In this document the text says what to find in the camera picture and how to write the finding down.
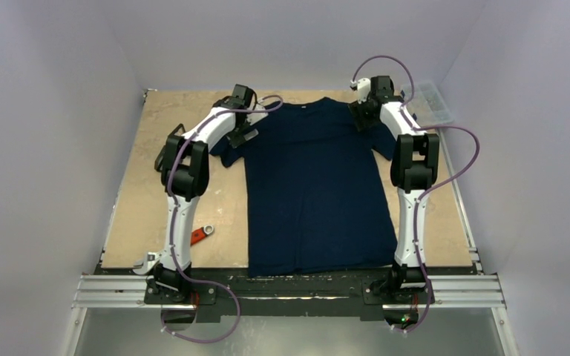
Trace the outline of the navy blue t-shirt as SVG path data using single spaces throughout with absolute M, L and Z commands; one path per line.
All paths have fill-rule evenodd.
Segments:
M 373 268 L 393 262 L 396 233 L 376 154 L 396 141 L 377 125 L 356 128 L 347 103 L 324 97 L 284 104 L 255 125 L 255 138 L 211 153 L 243 161 L 252 277 Z

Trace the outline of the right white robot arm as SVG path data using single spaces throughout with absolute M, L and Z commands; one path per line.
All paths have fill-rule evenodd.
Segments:
M 349 104 L 356 128 L 366 131 L 384 125 L 396 141 L 390 181 L 399 198 L 397 248 L 385 281 L 370 288 L 404 302 L 427 285 L 425 217 L 429 190 L 438 177 L 440 139 L 409 114 L 389 76 L 354 79 L 350 89 L 356 93 L 356 100 Z

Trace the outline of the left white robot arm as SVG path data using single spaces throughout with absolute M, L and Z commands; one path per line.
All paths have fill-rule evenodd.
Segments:
M 235 85 L 192 129 L 179 124 L 166 137 L 154 163 L 167 195 L 166 244 L 162 251 L 146 256 L 143 273 L 148 276 L 148 296 L 173 303 L 191 296 L 192 226 L 209 184 L 210 150 L 222 139 L 244 143 L 254 135 L 252 120 L 264 118 L 267 112 L 253 89 Z

